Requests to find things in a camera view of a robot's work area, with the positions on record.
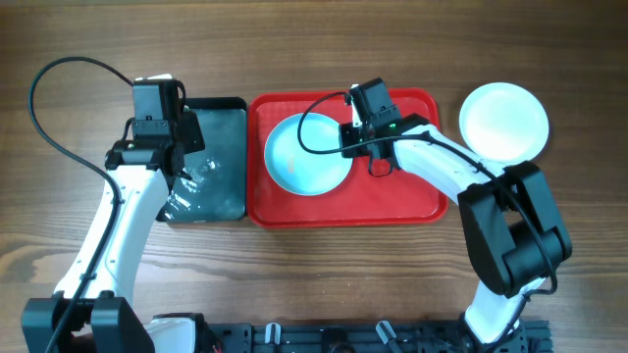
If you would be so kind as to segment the pale green plate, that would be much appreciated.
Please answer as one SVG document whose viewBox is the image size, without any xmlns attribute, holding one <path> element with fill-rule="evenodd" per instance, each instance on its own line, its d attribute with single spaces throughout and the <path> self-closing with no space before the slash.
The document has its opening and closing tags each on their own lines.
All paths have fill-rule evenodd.
<svg viewBox="0 0 628 353">
<path fill-rule="evenodd" d="M 300 196 L 316 196 L 338 187 L 348 176 L 352 160 L 340 153 L 317 155 L 305 151 L 297 140 L 301 115 L 278 123 L 269 134 L 264 162 L 271 179 L 282 189 Z M 305 145 L 313 150 L 340 147 L 340 124 L 318 113 L 307 115 L 301 127 Z"/>
</svg>

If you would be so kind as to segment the white plate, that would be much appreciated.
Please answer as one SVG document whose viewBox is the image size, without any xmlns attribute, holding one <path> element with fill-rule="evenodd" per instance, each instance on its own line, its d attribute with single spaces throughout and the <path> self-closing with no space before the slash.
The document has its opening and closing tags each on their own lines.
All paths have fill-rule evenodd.
<svg viewBox="0 0 628 353">
<path fill-rule="evenodd" d="M 535 159 L 550 136 L 549 118 L 540 100 L 507 82 L 473 90 L 460 108 L 459 129 L 472 151 L 507 165 Z"/>
</svg>

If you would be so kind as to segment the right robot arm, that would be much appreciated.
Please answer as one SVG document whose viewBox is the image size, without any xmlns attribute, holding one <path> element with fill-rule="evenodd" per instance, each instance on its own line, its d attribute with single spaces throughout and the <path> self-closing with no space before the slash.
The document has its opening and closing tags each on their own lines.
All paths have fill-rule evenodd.
<svg viewBox="0 0 628 353">
<path fill-rule="evenodd" d="M 527 302 L 556 292 L 556 271 L 572 255 L 545 175 L 532 162 L 487 160 L 421 115 L 403 115 L 381 78 L 353 85 L 344 99 L 355 119 L 340 126 L 343 157 L 384 160 L 458 205 L 480 280 L 463 324 L 476 350 L 498 350 L 514 334 Z"/>
</svg>

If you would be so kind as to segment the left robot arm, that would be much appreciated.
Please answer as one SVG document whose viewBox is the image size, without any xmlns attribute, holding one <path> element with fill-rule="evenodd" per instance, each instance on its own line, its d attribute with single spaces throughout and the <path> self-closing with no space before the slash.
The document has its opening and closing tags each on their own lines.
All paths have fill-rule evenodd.
<svg viewBox="0 0 628 353">
<path fill-rule="evenodd" d="M 170 75 L 132 82 L 134 114 L 106 153 L 105 186 L 77 257 L 49 298 L 30 299 L 22 329 L 31 352 L 169 352 L 193 343 L 190 320 L 144 325 L 132 308 L 138 265 L 184 157 L 204 149 L 184 85 Z"/>
</svg>

